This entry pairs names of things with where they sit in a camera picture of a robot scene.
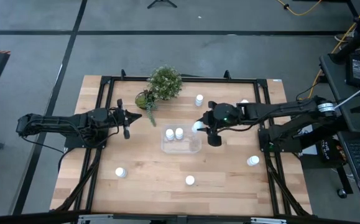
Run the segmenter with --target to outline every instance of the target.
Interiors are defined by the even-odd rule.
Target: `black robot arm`
[[[97,108],[73,116],[42,116],[27,114],[18,120],[17,133],[27,137],[38,133],[60,133],[70,142],[65,147],[98,147],[106,138],[109,128],[123,126],[124,138],[130,138],[128,127],[141,114],[130,113],[122,108],[122,100],[118,107]]]
[[[309,100],[294,101],[290,103],[279,103],[267,105],[263,103],[238,103],[236,106],[213,101],[208,103],[210,111],[206,111],[199,119],[206,128],[204,131],[208,135],[208,143],[211,146],[220,146],[221,137],[218,135],[225,130],[247,131],[252,126],[264,122],[270,118],[299,115],[284,125],[272,125],[269,129],[261,130],[267,142],[274,142],[279,139],[291,138],[298,133],[299,129],[313,123],[330,123],[336,118],[334,105],[332,102],[315,96]],[[233,126],[248,125],[244,129],[234,129]]]

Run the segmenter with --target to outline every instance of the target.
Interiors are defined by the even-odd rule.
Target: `transparent tray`
[[[166,130],[172,129],[174,132],[177,128],[182,128],[184,136],[181,140],[174,137],[169,141],[166,138]],[[197,134],[192,132],[192,124],[168,124],[162,128],[161,133],[162,150],[170,154],[197,153],[202,148],[201,139]]]

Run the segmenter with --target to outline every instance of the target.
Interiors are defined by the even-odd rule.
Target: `potted plant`
[[[156,102],[176,98],[181,91],[182,80],[176,69],[164,66],[156,68],[147,81],[148,90],[144,90],[136,96],[136,105],[147,110],[150,122],[156,126],[152,116],[152,110],[157,108]]]

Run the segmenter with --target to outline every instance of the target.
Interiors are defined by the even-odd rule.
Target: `concrete floor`
[[[309,31],[345,30],[352,23],[340,3],[324,2],[309,15],[294,17],[275,0],[173,1],[177,9],[158,3],[149,10],[149,1],[88,1],[80,30]],[[297,12],[313,4],[288,2]],[[80,3],[0,0],[0,30],[72,30]],[[360,10],[360,1],[355,3]],[[12,52],[0,79],[0,141],[6,144],[0,151],[0,215],[12,212],[32,149],[17,137],[16,121],[44,113],[68,40],[69,35],[0,35],[0,50]],[[73,114],[84,75],[119,75],[122,68],[128,75],[148,75],[164,64],[204,77],[221,77],[228,69],[232,77],[281,78],[290,101],[311,85],[318,57],[335,44],[332,36],[78,35],[53,113]],[[315,94],[333,97],[325,84]],[[45,144],[61,149],[63,138],[48,134]],[[48,210],[59,157],[42,151],[24,213]],[[315,215],[360,222],[360,196],[338,198],[335,189],[341,184],[334,172],[305,170],[305,180]]]

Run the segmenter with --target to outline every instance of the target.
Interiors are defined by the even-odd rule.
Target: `wooden tabletop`
[[[101,76],[96,75],[84,77],[75,113],[94,109],[100,80]],[[178,98],[159,102],[158,110],[153,112],[157,126],[153,127],[145,111],[134,102],[146,84],[114,83],[111,106],[116,106],[116,100],[121,98],[125,109],[142,114],[142,118],[131,124],[130,139],[125,140],[121,131],[103,149],[92,212],[272,216],[264,156],[257,140],[258,126],[241,133],[222,132],[220,147],[209,146],[206,135],[200,133],[202,149],[196,154],[166,154],[160,148],[160,132],[166,124],[193,124],[208,110],[210,100],[255,102],[253,85],[185,82]],[[280,80],[268,80],[268,85],[271,103],[286,101]],[[205,97],[201,107],[195,106],[197,94]],[[275,123],[286,121],[288,118],[279,118]],[[74,149],[62,161],[51,208],[61,205],[78,183],[84,155],[84,149]],[[303,208],[311,212],[300,161],[292,154],[281,155],[288,188]],[[248,166],[246,160],[251,156],[259,156],[260,163]],[[127,170],[126,178],[115,175],[118,167]],[[195,177],[192,186],[185,184],[188,175]],[[88,186],[81,208],[85,207],[87,193]],[[277,196],[283,212],[279,189]]]

